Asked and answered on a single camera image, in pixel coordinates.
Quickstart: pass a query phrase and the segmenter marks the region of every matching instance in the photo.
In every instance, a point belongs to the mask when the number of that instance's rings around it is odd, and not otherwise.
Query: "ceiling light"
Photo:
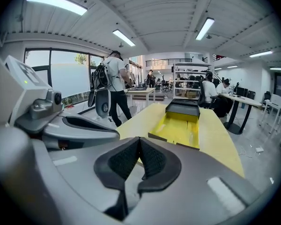
[[[113,33],[118,36],[119,38],[121,38],[122,40],[124,40],[127,44],[129,44],[131,47],[135,46],[135,44],[128,39],[125,35],[122,34],[121,31],[119,31],[118,29],[113,31]]]
[[[279,71],[281,71],[281,67],[271,67],[270,69],[271,70],[279,70]]]
[[[260,53],[257,53],[257,54],[250,55],[250,57],[251,58],[255,58],[255,57],[259,57],[259,56],[263,56],[263,55],[268,55],[268,54],[272,54],[272,53],[273,53],[272,51],[260,52]]]
[[[206,32],[210,29],[213,23],[214,23],[214,19],[208,17],[203,27],[201,28],[201,31],[198,33],[196,40],[201,40],[203,36],[206,34]]]
[[[63,9],[66,9],[68,11],[77,13],[79,15],[83,15],[87,11],[87,9],[85,9],[85,8],[75,4],[73,2],[70,2],[68,0],[27,0],[27,1],[29,1],[29,2],[40,2],[40,3],[45,3],[45,4],[48,4],[48,5],[53,5],[53,6],[63,8]]]

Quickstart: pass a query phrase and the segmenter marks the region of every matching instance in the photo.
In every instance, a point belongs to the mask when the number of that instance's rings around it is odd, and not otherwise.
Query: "person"
[[[217,93],[229,93],[229,91],[227,90],[227,88],[229,87],[230,82],[229,79],[225,79],[222,83],[220,83],[217,87],[216,87],[216,92]],[[229,114],[232,106],[233,106],[233,100],[229,99],[227,97],[220,97],[221,98],[221,108],[222,111],[220,112],[221,114],[225,113],[225,116],[227,114]]]
[[[150,88],[153,88],[155,86],[155,77],[153,75],[153,70],[149,71],[149,74],[146,79],[149,80]]]
[[[212,83],[213,79],[213,74],[212,72],[207,72],[206,73],[206,78],[202,82],[203,83],[203,88],[204,88],[204,93],[205,93],[205,102],[206,103],[211,103],[213,96],[217,96],[217,92],[215,89],[215,85]]]
[[[123,85],[121,78],[127,82],[128,85],[132,85],[130,78],[126,72],[124,63],[121,58],[119,51],[113,51],[108,58],[103,61],[103,64],[108,68],[108,75],[111,85],[108,86],[108,90],[111,94],[111,106],[110,106],[110,115],[116,124],[119,127],[122,124],[122,121],[119,120],[116,112],[116,105],[122,109],[126,118],[129,120],[132,118],[130,109],[128,108],[128,102],[126,94],[123,90]]]
[[[216,87],[216,92],[217,93],[228,93],[227,87],[229,87],[229,85],[230,85],[229,79],[225,79],[222,83],[220,83]]]

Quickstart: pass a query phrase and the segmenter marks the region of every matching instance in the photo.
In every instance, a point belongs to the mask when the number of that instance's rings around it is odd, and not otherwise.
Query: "white t-shirt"
[[[109,57],[103,61],[103,64],[106,65],[106,67],[108,68],[109,80],[112,83],[112,85],[108,87],[108,90],[112,92],[122,91],[123,83],[120,78],[121,75],[119,71],[121,69],[125,69],[123,61],[119,58]]]
[[[203,81],[203,88],[205,92],[205,102],[211,103],[212,99],[210,97],[217,95],[215,85],[210,81]]]
[[[228,93],[227,89],[224,87],[222,82],[219,85],[217,85],[216,92],[217,93]]]

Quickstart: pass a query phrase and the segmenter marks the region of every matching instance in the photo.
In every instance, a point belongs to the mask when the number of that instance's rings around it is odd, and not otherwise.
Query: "yellow table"
[[[121,139],[127,137],[148,137],[158,121],[164,116],[167,105],[154,103],[126,121],[117,131]],[[225,166],[244,177],[238,152],[221,121],[211,109],[200,108],[199,133],[200,151],[212,156]]]

